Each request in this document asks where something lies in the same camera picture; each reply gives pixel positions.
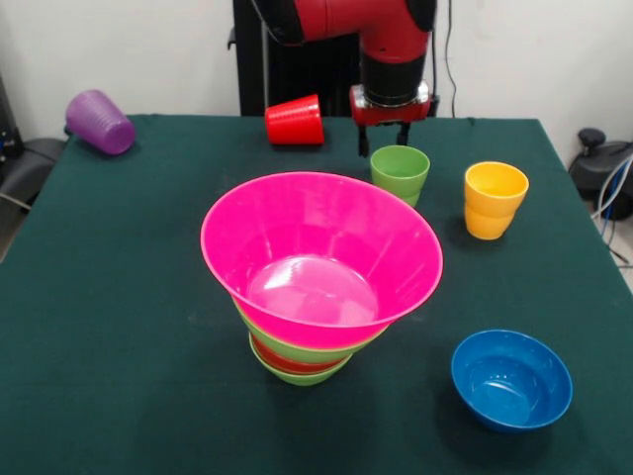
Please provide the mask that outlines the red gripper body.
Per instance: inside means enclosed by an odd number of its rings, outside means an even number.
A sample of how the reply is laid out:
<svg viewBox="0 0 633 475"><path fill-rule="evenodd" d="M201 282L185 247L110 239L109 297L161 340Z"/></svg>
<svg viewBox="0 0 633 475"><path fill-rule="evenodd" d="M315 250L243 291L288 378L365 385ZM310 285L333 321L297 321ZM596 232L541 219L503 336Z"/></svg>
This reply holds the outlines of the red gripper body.
<svg viewBox="0 0 633 475"><path fill-rule="evenodd" d="M419 122L434 117L439 105L439 96L430 92L425 81L419 84L414 100L403 106L386 107L370 102L361 84L351 87L349 99L353 121L357 126L366 127Z"/></svg>

